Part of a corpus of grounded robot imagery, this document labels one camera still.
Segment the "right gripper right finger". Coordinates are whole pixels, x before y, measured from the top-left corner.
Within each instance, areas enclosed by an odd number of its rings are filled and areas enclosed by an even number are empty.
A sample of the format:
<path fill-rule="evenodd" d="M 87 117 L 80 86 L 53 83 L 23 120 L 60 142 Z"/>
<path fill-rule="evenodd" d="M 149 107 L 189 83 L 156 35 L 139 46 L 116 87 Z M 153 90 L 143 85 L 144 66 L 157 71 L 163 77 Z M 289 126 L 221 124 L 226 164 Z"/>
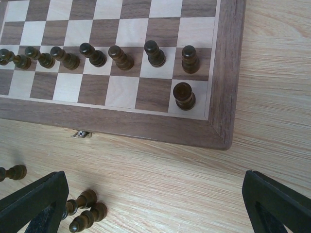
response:
<path fill-rule="evenodd" d="M 256 233 L 309 233 L 311 199 L 258 172 L 248 170 L 243 201 Z"/>

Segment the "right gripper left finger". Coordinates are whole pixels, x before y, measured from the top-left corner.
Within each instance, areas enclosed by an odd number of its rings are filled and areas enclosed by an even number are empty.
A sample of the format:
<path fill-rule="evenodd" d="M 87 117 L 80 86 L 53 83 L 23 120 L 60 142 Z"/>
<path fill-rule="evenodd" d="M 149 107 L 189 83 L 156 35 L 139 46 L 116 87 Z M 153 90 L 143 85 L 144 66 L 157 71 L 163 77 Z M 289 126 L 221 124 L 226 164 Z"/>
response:
<path fill-rule="evenodd" d="M 56 233 L 65 210 L 69 186 L 64 171 L 52 172 L 0 200 L 0 231 Z"/>

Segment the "dark piece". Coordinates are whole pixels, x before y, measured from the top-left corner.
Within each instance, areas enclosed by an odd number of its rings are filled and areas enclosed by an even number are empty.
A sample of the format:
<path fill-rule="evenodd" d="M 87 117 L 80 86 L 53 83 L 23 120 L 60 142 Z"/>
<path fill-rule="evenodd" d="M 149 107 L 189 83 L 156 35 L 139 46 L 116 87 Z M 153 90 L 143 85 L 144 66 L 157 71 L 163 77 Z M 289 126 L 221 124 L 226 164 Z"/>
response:
<path fill-rule="evenodd" d="M 0 167 L 0 181 L 4 181 L 6 178 L 12 180 L 21 180 L 27 174 L 27 168 L 25 165 L 15 165 L 6 170 L 4 167 Z"/>
<path fill-rule="evenodd" d="M 186 82 L 178 83 L 173 88 L 173 96 L 177 106 L 184 111 L 188 111 L 195 106 L 195 94 L 192 91 L 192 87 Z"/>
<path fill-rule="evenodd" d="M 15 55 L 12 51 L 8 49 L 0 50 L 0 59 L 2 61 L 13 62 L 15 66 L 22 70 L 27 70 L 31 66 L 31 59 L 25 55 Z"/>

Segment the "dark pawn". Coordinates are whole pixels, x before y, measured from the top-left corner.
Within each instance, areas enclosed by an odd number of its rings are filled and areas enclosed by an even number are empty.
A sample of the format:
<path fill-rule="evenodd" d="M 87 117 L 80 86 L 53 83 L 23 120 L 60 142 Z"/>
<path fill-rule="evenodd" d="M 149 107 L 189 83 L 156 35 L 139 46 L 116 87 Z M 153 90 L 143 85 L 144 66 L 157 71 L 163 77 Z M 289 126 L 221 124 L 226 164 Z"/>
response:
<path fill-rule="evenodd" d="M 106 63 L 106 55 L 100 51 L 96 50 L 89 43 L 82 43 L 79 47 L 80 53 L 89 59 L 89 62 L 95 67 L 102 67 Z"/>
<path fill-rule="evenodd" d="M 109 48 L 108 55 L 120 70 L 130 70 L 134 66 L 134 59 L 130 55 L 127 55 L 123 49 L 117 45 Z"/>
<path fill-rule="evenodd" d="M 195 47 L 187 45 L 182 49 L 182 68 L 189 74 L 193 74 L 199 70 L 200 60 Z"/>
<path fill-rule="evenodd" d="M 33 60 L 37 60 L 39 64 L 47 69 L 50 69 L 55 64 L 55 59 L 49 53 L 41 53 L 39 49 L 28 46 L 25 49 L 25 55 Z"/>
<path fill-rule="evenodd" d="M 144 44 L 144 50 L 148 56 L 148 61 L 153 67 L 161 67 L 165 64 L 166 57 L 158 44 L 153 40 L 148 40 Z"/>
<path fill-rule="evenodd" d="M 79 64 L 80 59 L 73 53 L 66 53 L 64 49 L 54 46 L 50 50 L 50 55 L 57 61 L 61 62 L 63 66 L 69 70 L 75 70 Z"/>

